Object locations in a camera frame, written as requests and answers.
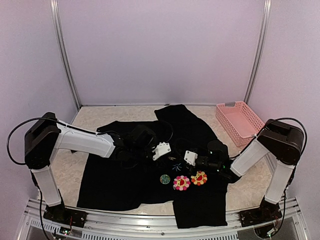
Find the teal round brooch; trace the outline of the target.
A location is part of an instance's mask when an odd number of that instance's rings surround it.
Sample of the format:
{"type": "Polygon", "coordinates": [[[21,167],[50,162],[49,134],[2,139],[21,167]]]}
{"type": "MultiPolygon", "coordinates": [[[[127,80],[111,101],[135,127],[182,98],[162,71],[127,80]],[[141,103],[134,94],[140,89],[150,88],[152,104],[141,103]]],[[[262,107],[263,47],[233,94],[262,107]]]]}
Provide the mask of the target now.
{"type": "Polygon", "coordinates": [[[167,184],[170,183],[171,178],[170,178],[169,175],[163,174],[163,175],[160,176],[160,179],[159,179],[159,180],[160,180],[160,182],[161,182],[162,184],[167,185],[167,184]]]}

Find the black t-shirt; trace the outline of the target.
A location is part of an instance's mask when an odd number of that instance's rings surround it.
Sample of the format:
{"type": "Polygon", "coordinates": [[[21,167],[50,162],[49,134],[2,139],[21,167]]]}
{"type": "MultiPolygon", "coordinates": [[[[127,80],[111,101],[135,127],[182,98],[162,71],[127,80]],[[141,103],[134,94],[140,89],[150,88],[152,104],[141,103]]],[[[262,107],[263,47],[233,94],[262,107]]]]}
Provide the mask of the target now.
{"type": "Polygon", "coordinates": [[[163,157],[176,158],[172,171],[154,172],[156,161],[114,161],[89,155],[81,180],[77,206],[80,208],[129,211],[142,204],[172,202],[176,225],[180,229],[200,226],[226,226],[228,182],[216,173],[206,173],[207,182],[190,184],[185,191],[173,189],[177,176],[187,176],[179,163],[186,151],[205,155],[208,143],[222,143],[209,125],[184,105],[170,105],[155,112],[155,121],[143,125],[153,130],[159,141],[168,141],[171,152],[163,157]],[[170,183],[162,184],[161,175],[170,183]]]}

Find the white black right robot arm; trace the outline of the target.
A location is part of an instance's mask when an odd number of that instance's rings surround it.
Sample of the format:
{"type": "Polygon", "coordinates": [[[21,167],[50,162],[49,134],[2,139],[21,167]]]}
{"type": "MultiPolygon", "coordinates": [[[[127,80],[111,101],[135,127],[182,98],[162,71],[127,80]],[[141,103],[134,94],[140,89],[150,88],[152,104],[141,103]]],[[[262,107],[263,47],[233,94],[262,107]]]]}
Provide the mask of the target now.
{"type": "Polygon", "coordinates": [[[291,184],[298,162],[307,145],[305,126],[295,118],[269,119],[247,146],[230,157],[226,145],[211,141],[205,155],[187,150],[183,161],[191,173],[204,171],[218,174],[228,183],[235,183],[260,160],[270,157],[276,161],[264,203],[256,210],[256,218],[266,222],[275,212],[275,206],[291,184]]]}

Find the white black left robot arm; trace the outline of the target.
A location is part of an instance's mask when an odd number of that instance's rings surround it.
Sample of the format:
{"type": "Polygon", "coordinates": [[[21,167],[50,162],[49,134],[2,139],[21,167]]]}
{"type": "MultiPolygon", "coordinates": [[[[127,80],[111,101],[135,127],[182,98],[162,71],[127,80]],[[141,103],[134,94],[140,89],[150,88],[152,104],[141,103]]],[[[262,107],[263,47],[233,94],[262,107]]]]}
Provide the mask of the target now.
{"type": "Polygon", "coordinates": [[[10,140],[18,128],[30,122],[35,124],[25,134],[22,165],[30,169],[40,195],[51,207],[50,214],[61,223],[70,218],[70,211],[62,205],[63,198],[51,169],[58,150],[88,153],[119,162],[154,162],[171,152],[170,144],[159,141],[155,132],[144,125],[123,134],[112,130],[89,131],[57,119],[53,112],[20,123],[7,139],[10,140]]]}

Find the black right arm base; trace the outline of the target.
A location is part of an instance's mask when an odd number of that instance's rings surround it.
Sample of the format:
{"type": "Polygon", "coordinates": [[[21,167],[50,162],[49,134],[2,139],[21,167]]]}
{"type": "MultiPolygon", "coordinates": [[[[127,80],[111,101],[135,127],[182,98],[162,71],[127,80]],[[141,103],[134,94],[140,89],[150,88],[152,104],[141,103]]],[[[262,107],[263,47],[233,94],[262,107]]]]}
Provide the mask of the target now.
{"type": "Polygon", "coordinates": [[[270,203],[265,197],[262,199],[259,207],[242,210],[239,212],[241,226],[249,227],[274,220],[280,220],[283,217],[279,203],[270,203]]]}

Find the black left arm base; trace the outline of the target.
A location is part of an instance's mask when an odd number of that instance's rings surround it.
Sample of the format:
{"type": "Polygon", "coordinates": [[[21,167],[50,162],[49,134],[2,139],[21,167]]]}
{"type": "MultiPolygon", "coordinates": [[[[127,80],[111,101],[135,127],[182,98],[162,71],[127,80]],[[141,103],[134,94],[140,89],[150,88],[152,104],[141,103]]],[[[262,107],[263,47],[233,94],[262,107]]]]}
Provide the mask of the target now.
{"type": "Polygon", "coordinates": [[[70,227],[84,228],[87,219],[87,213],[82,210],[76,210],[65,207],[64,202],[55,206],[45,208],[44,219],[52,222],[68,225],[70,227]]]}

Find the orange flower plush badge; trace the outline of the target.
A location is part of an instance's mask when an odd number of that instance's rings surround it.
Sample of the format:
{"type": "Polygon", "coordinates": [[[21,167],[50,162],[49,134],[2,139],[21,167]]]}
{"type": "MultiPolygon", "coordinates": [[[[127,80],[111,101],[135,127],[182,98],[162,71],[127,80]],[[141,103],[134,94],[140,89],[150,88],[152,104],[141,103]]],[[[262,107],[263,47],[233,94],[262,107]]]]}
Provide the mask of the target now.
{"type": "Polygon", "coordinates": [[[191,176],[191,182],[196,186],[204,185],[208,178],[204,171],[197,171],[196,175],[191,176]]]}

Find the pink flower plush badge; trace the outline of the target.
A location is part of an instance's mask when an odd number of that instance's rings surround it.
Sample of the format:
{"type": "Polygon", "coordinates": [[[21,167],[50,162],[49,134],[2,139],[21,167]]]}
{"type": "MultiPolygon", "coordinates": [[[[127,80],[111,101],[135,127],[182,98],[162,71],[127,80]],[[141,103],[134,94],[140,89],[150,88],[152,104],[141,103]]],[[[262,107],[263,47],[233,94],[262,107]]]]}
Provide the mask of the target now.
{"type": "Polygon", "coordinates": [[[191,184],[187,176],[179,175],[173,180],[173,189],[177,191],[186,191],[191,184]]]}

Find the pink plastic basket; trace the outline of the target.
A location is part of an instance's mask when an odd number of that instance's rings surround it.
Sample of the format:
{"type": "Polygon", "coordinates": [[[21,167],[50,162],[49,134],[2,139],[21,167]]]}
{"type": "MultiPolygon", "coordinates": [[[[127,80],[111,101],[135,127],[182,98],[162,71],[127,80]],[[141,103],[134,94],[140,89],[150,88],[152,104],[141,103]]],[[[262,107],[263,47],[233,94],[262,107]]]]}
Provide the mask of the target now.
{"type": "Polygon", "coordinates": [[[217,104],[215,116],[237,147],[246,146],[265,125],[243,101],[217,104]]]}

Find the grey aluminium front rail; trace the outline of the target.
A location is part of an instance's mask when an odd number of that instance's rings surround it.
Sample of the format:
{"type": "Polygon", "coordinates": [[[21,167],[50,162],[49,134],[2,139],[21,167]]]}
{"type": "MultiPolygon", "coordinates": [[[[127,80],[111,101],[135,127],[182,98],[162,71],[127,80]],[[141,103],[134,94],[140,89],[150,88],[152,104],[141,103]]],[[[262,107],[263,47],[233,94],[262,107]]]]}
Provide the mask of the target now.
{"type": "Polygon", "coordinates": [[[243,227],[235,210],[227,211],[227,226],[179,229],[172,215],[133,215],[88,211],[83,227],[73,226],[69,235],[60,230],[63,224],[40,219],[40,202],[30,199],[21,219],[19,240],[45,239],[56,234],[66,240],[257,240],[257,232],[267,223],[243,227]]]}

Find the grey aluminium left corner post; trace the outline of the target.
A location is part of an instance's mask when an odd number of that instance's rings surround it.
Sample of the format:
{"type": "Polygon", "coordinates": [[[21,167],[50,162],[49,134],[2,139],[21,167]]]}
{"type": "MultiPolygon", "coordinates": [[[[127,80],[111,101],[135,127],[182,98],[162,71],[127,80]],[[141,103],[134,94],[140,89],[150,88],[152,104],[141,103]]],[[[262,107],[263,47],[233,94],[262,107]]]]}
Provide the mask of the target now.
{"type": "Polygon", "coordinates": [[[67,48],[64,41],[62,22],[59,12],[59,3],[57,0],[50,0],[49,2],[62,65],[65,71],[68,86],[70,88],[71,97],[73,99],[76,109],[79,111],[82,107],[82,104],[73,78],[70,61],[67,54],[67,48]]]}

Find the grey aluminium corner post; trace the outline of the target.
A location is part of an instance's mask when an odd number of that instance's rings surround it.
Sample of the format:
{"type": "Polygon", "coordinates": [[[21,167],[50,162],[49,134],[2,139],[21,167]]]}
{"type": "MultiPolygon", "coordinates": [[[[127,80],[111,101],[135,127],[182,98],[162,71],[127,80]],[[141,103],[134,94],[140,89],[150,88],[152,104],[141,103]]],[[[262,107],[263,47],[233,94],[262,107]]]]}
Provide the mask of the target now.
{"type": "Polygon", "coordinates": [[[67,54],[67,48],[64,41],[62,22],[59,12],[59,3],[57,0],[50,0],[49,2],[62,65],[65,71],[68,86],[70,88],[71,97],[73,99],[76,109],[79,111],[82,107],[82,104],[73,78],[70,61],[67,54]]]}
{"type": "Polygon", "coordinates": [[[258,35],[258,42],[257,42],[257,47],[254,55],[254,60],[253,60],[253,66],[250,72],[249,82],[248,82],[244,100],[243,100],[247,105],[249,104],[249,101],[253,93],[254,85],[256,82],[259,66],[260,66],[263,51],[264,51],[265,40],[268,32],[271,7],[272,7],[272,0],[265,0],[264,6],[263,6],[263,12],[262,12],[260,30],[258,35]]]}

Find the grey aluminium right corner post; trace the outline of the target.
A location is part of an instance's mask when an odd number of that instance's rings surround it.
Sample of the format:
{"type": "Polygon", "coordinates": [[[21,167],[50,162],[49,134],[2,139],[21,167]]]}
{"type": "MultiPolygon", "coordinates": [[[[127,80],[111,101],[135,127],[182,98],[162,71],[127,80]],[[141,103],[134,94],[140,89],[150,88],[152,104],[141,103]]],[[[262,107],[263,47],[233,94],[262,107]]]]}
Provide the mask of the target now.
{"type": "Polygon", "coordinates": [[[263,6],[263,12],[262,12],[260,30],[258,35],[258,42],[257,42],[257,47],[254,55],[254,60],[253,60],[253,66],[250,72],[249,82],[248,82],[244,100],[243,100],[247,105],[249,104],[249,101],[253,93],[254,85],[256,82],[259,66],[260,66],[263,51],[264,51],[265,40],[268,32],[271,7],[272,7],[272,0],[265,0],[264,6],[263,6]]]}

